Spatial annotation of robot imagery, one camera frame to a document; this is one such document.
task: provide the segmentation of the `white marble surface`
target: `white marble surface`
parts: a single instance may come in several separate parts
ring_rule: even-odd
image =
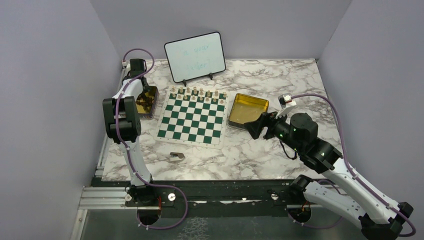
[[[155,180],[247,180],[294,179],[303,174],[312,178],[322,176],[303,165],[300,160],[286,158],[276,138],[253,140],[247,131],[228,127],[223,149],[195,147],[155,141],[153,134],[161,113],[166,89],[175,84],[166,60],[156,61],[147,81],[159,89],[159,102],[155,117],[141,120],[140,147],[144,161]],[[269,100],[269,112],[278,111],[277,97],[316,93],[326,95],[313,59],[303,60],[227,60],[226,71],[191,80],[189,87],[214,88],[229,93],[232,106],[236,93]],[[308,113],[319,125],[318,136],[341,151],[340,138],[330,107],[316,97],[297,99],[294,113]],[[286,147],[290,156],[294,152]],[[170,152],[184,153],[185,160],[170,161]],[[123,153],[112,143],[106,154],[103,181],[130,180]]]

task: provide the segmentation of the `chessboard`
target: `chessboard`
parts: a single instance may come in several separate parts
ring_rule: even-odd
[[[224,146],[229,99],[214,89],[170,86],[154,139],[213,149]]]

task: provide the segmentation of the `gray wall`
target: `gray wall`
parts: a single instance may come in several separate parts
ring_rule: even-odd
[[[213,31],[227,58],[319,58],[351,0],[90,0],[122,57]]]
[[[409,239],[424,238],[423,9],[418,0],[353,0],[318,62],[351,163],[415,207]]]
[[[69,239],[119,64],[88,0],[2,1],[1,239]]]

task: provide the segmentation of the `whiteboard frame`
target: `whiteboard frame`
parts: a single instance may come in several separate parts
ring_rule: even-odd
[[[198,79],[198,78],[201,78],[201,77],[209,76],[209,74],[211,74],[211,73],[212,73],[212,74],[217,74],[217,73],[222,73],[222,72],[224,72],[225,70],[227,70],[227,64],[226,64],[226,62],[225,62],[225,55],[224,55],[223,39],[221,38],[221,33],[220,33],[219,31],[209,32],[209,33],[202,34],[202,35],[197,35],[197,36],[187,37],[187,38],[180,39],[180,40],[170,41],[170,42],[167,42],[167,43],[165,43],[165,44],[163,45],[163,49],[165,49],[166,60],[168,61],[168,64],[169,64],[169,70],[171,71],[172,81],[173,81],[174,83],[179,84],[179,83],[184,82],[184,80],[182,80],[182,81],[175,81],[175,80],[174,80],[174,75],[173,75],[173,73],[172,73],[172,67],[171,67],[170,60],[169,60],[169,58],[168,58],[168,53],[167,53],[166,45],[167,45],[167,44],[176,43],[176,42],[180,42],[180,41],[184,41],[184,40],[188,40],[188,39],[194,39],[194,38],[197,38],[197,37],[202,37],[202,36],[210,35],[210,34],[218,34],[218,35],[219,35],[219,40],[220,40],[220,42],[221,42],[221,49],[222,49],[222,58],[223,58],[223,61],[224,61],[224,69],[223,69],[222,71],[210,72],[210,73],[208,73],[208,74],[206,74],[206,75],[196,76],[196,77],[193,77],[193,78],[190,78],[190,79],[184,79],[184,80],[187,82],[187,81],[189,81],[189,80],[193,80],[193,79]]]

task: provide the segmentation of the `gold tray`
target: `gold tray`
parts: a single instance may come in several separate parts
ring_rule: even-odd
[[[228,125],[245,129],[243,124],[257,120],[263,112],[268,111],[269,105],[268,100],[237,93],[229,113]]]

